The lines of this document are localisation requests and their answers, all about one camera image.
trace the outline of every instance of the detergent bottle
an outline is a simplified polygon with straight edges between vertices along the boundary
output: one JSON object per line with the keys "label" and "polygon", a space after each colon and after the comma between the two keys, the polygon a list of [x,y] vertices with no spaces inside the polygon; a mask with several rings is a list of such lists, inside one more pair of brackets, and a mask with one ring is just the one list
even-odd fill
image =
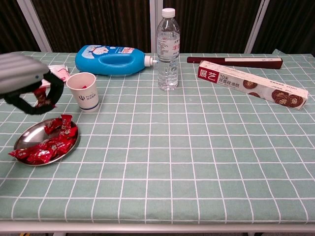
{"label": "detergent bottle", "polygon": [[135,48],[102,45],[86,45],[75,57],[78,70],[98,75],[133,74],[156,62]]}

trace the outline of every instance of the silver tray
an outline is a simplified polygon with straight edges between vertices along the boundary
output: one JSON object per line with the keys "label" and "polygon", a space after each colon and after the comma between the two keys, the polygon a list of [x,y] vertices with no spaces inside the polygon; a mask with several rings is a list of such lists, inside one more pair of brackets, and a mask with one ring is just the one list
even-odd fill
{"label": "silver tray", "polygon": [[[44,127],[48,124],[49,121],[51,120],[54,120],[54,118],[52,119],[47,119],[47,120],[44,120],[40,123],[37,123],[35,125],[33,125],[32,127],[28,128],[19,138],[18,140],[15,142],[14,144],[14,150],[16,149],[22,149],[22,148],[29,148],[29,147],[32,147],[36,144],[39,144],[41,142],[43,142],[44,140],[46,139],[50,139],[50,138],[53,138],[53,137],[56,137],[59,135],[59,132],[60,132],[60,128],[54,130],[50,135],[46,134],[45,130],[44,130]],[[74,122],[71,122],[71,126],[72,127],[77,127],[77,124],[74,123]],[[47,163],[44,163],[44,164],[38,164],[38,165],[32,165],[32,164],[28,164],[26,162],[24,162],[23,160],[19,160],[17,159],[19,162],[22,162],[23,164],[25,165],[28,165],[28,166],[44,166],[44,165],[48,165],[48,164],[51,164],[55,161],[58,161],[59,159],[65,157],[66,155],[68,155],[72,149],[78,144],[79,142],[79,138],[80,138],[80,135],[79,135],[79,128],[78,128],[78,131],[76,133],[76,136],[75,136],[75,143],[74,145],[70,148],[70,150],[64,154],[64,155],[58,155],[56,156],[54,159],[50,160],[49,162]]]}

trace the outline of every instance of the box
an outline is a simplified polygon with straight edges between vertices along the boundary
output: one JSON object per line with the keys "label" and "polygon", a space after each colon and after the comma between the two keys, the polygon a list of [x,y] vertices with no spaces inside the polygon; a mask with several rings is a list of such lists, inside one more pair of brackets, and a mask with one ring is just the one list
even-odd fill
{"label": "box", "polygon": [[308,99],[305,89],[272,81],[223,65],[202,61],[198,78],[300,110]]}

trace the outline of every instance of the dark curtain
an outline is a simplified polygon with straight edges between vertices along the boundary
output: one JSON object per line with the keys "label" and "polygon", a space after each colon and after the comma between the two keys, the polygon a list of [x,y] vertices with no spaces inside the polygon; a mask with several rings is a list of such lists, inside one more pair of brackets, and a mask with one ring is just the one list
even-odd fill
{"label": "dark curtain", "polygon": [[315,0],[270,0],[253,53],[315,53]]}
{"label": "dark curtain", "polygon": [[0,53],[40,51],[16,0],[0,0]]}
{"label": "dark curtain", "polygon": [[32,0],[54,52],[86,44],[151,51],[148,0]]}
{"label": "dark curtain", "polygon": [[182,53],[244,53],[260,0],[164,0],[176,10]]}

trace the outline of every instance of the table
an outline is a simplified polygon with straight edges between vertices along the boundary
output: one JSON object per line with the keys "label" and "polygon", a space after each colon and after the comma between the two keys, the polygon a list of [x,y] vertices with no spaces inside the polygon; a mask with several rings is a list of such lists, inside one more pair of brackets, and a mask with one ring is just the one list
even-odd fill
{"label": "table", "polygon": [[[74,53],[22,53],[78,72]],[[280,70],[238,69],[305,88],[309,99],[296,111],[212,84],[196,77],[188,56],[281,57]],[[1,101],[0,231],[38,222],[68,231],[73,222],[73,231],[78,222],[95,223],[95,231],[117,224],[138,231],[161,224],[186,232],[189,226],[315,231],[315,58],[277,50],[181,54],[179,71],[179,86],[170,92],[158,89],[154,67],[98,76],[101,107],[91,114],[80,111],[68,88],[57,108],[41,116]],[[25,99],[35,102],[32,94]],[[70,156],[29,167],[7,155],[28,127],[63,113],[73,115],[81,132]]]}

